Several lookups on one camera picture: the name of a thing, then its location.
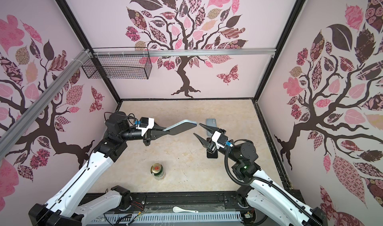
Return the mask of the black smartphone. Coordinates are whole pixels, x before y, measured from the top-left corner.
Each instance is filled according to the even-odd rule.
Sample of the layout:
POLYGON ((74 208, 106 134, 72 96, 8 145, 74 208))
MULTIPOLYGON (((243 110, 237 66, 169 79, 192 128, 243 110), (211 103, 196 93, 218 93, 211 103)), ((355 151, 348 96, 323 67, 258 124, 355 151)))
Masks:
POLYGON ((163 131, 164 132, 167 132, 167 134, 169 135, 177 135, 177 134, 180 134, 180 133, 183 133, 185 131, 188 131, 194 127, 197 126, 197 122, 195 121, 191 121, 191 120, 183 120, 183 121, 180 121, 168 128, 165 128, 163 131))
POLYGON ((218 151, 217 150, 207 150, 206 151, 206 157, 208 159, 217 159, 218 158, 218 151))

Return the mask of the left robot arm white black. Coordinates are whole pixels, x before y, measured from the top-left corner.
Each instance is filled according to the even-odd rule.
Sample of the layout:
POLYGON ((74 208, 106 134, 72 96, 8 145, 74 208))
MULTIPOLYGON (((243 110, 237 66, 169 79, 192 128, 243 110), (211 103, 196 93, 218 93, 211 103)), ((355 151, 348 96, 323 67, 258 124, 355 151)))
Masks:
POLYGON ((130 191, 115 186, 102 196, 81 205, 82 199, 100 176, 127 148, 128 141, 142 140, 145 146, 165 135, 175 135, 176 125, 162 127, 153 118, 126 115, 117 111, 105 121, 104 138, 95 147, 84 166, 45 204, 35 204, 29 211, 34 226, 85 226, 111 210, 128 210, 132 205, 130 191))

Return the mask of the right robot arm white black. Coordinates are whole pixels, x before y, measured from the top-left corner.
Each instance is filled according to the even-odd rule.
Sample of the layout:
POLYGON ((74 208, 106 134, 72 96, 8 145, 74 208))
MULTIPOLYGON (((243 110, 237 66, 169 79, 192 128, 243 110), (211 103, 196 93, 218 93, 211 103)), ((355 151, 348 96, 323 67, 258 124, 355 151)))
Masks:
POLYGON ((280 226, 326 226, 326 214, 318 207, 311 208, 276 184, 256 164, 258 155, 252 141, 230 140, 226 131, 201 124, 211 133, 197 139, 209 153, 224 154, 224 167, 229 178, 245 192, 240 200, 247 206, 263 212, 280 226))

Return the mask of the light blue phone case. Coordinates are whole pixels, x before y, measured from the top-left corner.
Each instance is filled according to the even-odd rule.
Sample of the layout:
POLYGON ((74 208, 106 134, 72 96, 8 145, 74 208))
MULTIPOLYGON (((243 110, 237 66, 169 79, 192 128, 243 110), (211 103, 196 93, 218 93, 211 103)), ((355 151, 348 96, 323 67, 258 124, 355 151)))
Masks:
MULTIPOLYGON (((206 124, 207 126, 209 126, 209 127, 217 127, 216 119, 215 119, 215 118, 208 118, 208 119, 206 119, 205 124, 206 124)), ((207 133, 207 136, 208 136, 208 137, 211 137, 211 136, 212 136, 212 133, 211 133, 211 132, 207 131, 206 133, 207 133)))

